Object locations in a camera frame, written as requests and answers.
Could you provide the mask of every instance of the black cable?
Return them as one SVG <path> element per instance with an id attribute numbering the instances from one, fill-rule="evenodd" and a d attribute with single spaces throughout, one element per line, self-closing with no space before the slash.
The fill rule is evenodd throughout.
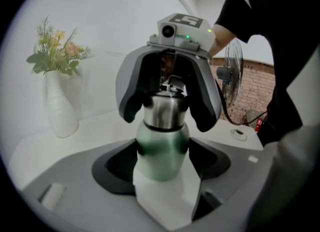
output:
<path id="1" fill-rule="evenodd" d="M 259 117 L 261 117 L 262 115 L 264 115 L 265 113 L 267 113 L 267 111 L 265 111 L 265 112 L 261 113 L 260 115 L 258 115 L 256 118 L 254 118 L 253 120 L 251 120 L 249 122 L 234 122 L 234 121 L 232 121 L 232 119 L 230 118 L 230 116 L 228 114 L 227 104 L 226 104 L 226 101 L 225 101 L 224 94 L 222 93 L 221 88 L 220 88 L 217 80 L 216 79 L 214 79 L 214 80 L 215 80 L 216 86 L 218 88 L 218 92 L 219 92 L 220 99 L 221 99 L 221 102 L 222 102 L 222 109 L 223 109 L 224 115 L 225 115 L 226 119 L 228 119 L 228 121 L 231 124 L 233 124 L 235 126 L 248 125 L 248 124 L 252 123 L 253 121 L 255 121 L 256 119 L 258 119 Z"/>

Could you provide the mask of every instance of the stainless steel bottle cap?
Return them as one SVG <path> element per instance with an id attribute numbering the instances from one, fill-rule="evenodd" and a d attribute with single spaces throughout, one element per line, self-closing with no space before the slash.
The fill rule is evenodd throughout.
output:
<path id="1" fill-rule="evenodd" d="M 185 123 L 186 97 L 179 91 L 161 90 L 145 98 L 144 122 L 154 128 L 175 130 Z"/>

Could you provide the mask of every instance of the bottle body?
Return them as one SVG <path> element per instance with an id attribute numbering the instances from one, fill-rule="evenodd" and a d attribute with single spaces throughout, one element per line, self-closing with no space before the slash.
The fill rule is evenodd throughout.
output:
<path id="1" fill-rule="evenodd" d="M 150 180 L 172 180 L 182 167 L 189 139 L 186 124 L 177 130 L 160 131 L 142 121 L 136 135 L 139 171 Z"/>

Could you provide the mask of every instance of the white table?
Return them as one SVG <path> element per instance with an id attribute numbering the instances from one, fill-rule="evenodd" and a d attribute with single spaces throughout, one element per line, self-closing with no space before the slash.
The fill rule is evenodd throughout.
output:
<path id="1" fill-rule="evenodd" d="M 69 155 L 97 148 L 112 142 L 136 137 L 137 127 L 143 119 L 140 110 L 132 123 L 126 123 L 117 110 L 83 119 L 78 130 L 67 138 L 58 138 L 51 130 L 21 140 L 8 164 L 8 173 L 19 190 L 23 190 L 36 177 L 60 159 Z M 219 120 L 207 132 L 200 132 L 188 111 L 185 121 L 191 137 L 212 140 L 239 148 L 262 150 L 263 147 L 251 127 L 235 126 Z M 247 141 L 234 139 L 230 130 L 239 129 L 247 135 Z"/>

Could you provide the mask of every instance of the bottle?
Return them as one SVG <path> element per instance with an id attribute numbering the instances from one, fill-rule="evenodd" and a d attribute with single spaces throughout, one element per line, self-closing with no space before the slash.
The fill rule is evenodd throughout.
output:
<path id="1" fill-rule="evenodd" d="M 182 167 L 190 139 L 185 123 L 186 97 L 168 87 L 148 95 L 143 106 L 144 119 L 136 135 L 137 168 L 150 180 L 172 180 Z"/>

